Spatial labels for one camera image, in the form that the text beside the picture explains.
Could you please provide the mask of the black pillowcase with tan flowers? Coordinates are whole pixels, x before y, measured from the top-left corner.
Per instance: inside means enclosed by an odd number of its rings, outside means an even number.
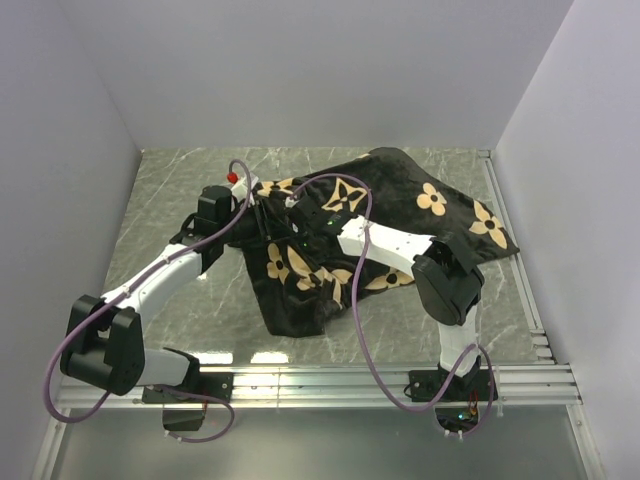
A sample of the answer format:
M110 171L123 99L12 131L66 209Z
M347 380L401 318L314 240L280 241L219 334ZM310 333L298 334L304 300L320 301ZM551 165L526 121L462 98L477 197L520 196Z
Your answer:
M428 315L462 325L482 264L517 246L481 201L397 148L377 148L305 177L239 181L251 204L240 238L267 330L304 338L355 301L415 285Z

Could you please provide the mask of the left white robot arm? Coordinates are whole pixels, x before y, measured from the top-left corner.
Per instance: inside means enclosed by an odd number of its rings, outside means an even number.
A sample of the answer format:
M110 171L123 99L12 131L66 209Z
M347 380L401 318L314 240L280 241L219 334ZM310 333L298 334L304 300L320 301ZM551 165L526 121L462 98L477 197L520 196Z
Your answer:
M149 266L100 297L80 297L71 310L61 372L113 395L165 385L179 402L195 399L202 386L199 360L175 349L147 348L143 330L227 245L258 239L260 223L249 210L252 202L245 180L204 188L196 212Z

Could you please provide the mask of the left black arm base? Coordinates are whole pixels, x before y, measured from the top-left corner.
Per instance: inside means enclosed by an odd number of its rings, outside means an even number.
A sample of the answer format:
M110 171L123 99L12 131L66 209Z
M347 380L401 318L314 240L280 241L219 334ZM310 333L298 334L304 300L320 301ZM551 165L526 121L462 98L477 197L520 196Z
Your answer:
M167 437L184 443L206 443L223 437L234 426L233 386L233 373L203 373L190 386L146 386L142 390L141 403L162 407L162 426ZM222 407L229 413L226 425L208 436L193 437L202 432L207 414L214 407Z

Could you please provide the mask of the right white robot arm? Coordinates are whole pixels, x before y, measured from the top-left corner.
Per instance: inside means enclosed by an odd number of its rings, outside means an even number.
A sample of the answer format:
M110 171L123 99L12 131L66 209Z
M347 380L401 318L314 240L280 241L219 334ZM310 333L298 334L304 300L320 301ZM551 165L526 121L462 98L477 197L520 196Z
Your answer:
M438 323L442 391L460 400L474 390L480 370L476 314L484 276L464 242L451 234L414 234L355 213L324 211L307 198L287 199L285 215L308 238L408 275L425 312Z

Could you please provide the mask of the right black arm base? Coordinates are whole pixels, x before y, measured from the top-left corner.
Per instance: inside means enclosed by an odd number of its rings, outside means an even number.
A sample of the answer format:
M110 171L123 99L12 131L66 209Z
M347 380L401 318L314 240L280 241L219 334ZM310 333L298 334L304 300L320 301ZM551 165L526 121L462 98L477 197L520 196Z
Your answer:
M489 412L498 399L498 388L494 375L485 369L475 369L464 377L453 376L446 389L448 372L437 370L410 370L404 395L412 403L427 403L438 398L443 406L435 407L435 418L444 434L464 439L476 431L482 423L480 404L486 403Z

